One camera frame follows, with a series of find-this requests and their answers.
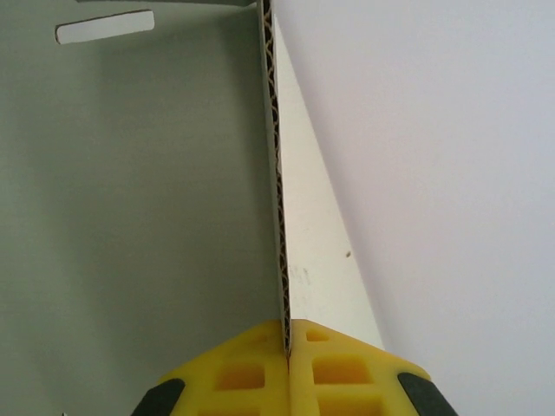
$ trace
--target yellow tool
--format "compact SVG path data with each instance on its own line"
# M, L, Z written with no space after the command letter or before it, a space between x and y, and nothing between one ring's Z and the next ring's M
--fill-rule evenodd
M456 416L420 367L347 335L291 321L258 325L187 362L132 416Z

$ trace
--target corrugated cardboard edge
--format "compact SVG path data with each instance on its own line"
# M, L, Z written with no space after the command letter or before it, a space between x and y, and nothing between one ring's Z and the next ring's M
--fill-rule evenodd
M274 217L277 225L276 247L279 266L279 291L281 297L281 318L284 335L284 351L291 353L291 308L289 299L289 273L287 265L287 244L285 240L284 194L281 174L281 148L279 138L279 111L276 75L276 54L274 42L272 0L258 0L262 59L264 69L264 97L267 103L266 126L268 149L270 152L271 176L276 185L274 194Z

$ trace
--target white background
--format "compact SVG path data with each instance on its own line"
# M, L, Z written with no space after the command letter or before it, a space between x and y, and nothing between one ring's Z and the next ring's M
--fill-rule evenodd
M555 413L555 4L277 15L385 346L462 415Z

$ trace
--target gray cardboard surface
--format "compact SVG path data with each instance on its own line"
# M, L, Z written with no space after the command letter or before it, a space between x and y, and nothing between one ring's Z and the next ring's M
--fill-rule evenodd
M154 11L58 45L55 26ZM0 414L130 414L280 316L254 7L0 5Z

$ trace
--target cutout hole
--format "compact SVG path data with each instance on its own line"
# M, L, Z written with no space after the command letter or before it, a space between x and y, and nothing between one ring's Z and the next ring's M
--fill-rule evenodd
M81 22L60 24L55 28L55 39L61 45L65 45L152 29L154 29L154 13L151 10L137 10Z
M314 384L369 384L364 361L356 355L332 355L312 362Z
M260 416L259 410L208 410L200 411L199 416Z
M382 403L377 398L321 397L320 416L383 416Z
M318 332L314 329L306 331L306 341L308 342L323 342L329 340L330 338L326 334Z
M264 388L264 367L253 363L226 365L219 373L216 390L250 390Z

